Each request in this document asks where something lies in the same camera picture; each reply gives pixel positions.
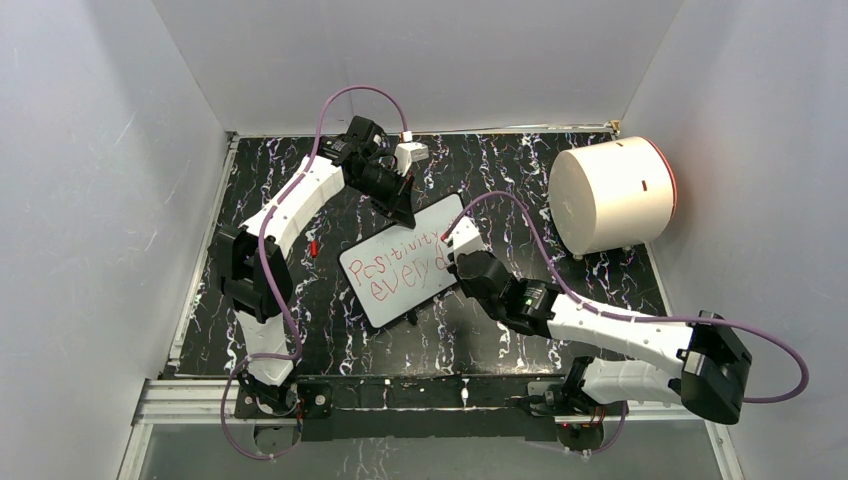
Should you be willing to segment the small white whiteboard black frame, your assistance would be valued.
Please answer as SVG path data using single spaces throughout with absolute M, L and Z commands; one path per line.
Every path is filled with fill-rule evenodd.
M 416 212 L 415 228 L 386 227 L 339 254 L 339 267 L 372 328 L 389 325 L 456 284 L 441 236 L 463 208 L 460 194 L 450 193 Z

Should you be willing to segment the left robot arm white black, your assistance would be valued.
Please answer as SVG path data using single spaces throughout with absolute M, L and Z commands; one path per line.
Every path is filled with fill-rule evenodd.
M 226 225 L 209 248 L 212 275 L 236 314 L 247 355 L 233 370 L 240 388 L 275 416 L 294 411 L 297 387 L 287 382 L 303 353 L 288 303 L 294 292 L 286 257 L 312 218 L 346 188 L 370 198 L 378 214 L 403 227 L 416 225 L 414 177 L 408 165 L 381 164 L 385 131 L 361 116 L 347 131 L 321 135 L 282 190 L 238 226 Z

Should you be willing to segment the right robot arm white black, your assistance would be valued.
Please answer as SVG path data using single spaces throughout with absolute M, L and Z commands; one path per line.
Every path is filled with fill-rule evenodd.
M 448 270 L 466 297 L 516 333 L 620 354 L 617 361 L 573 361 L 561 388 L 571 411 L 649 401 L 679 404 L 718 424 L 738 423 L 752 356 L 723 320 L 669 322 L 598 305 L 550 282 L 520 279 L 486 251 L 459 254 Z

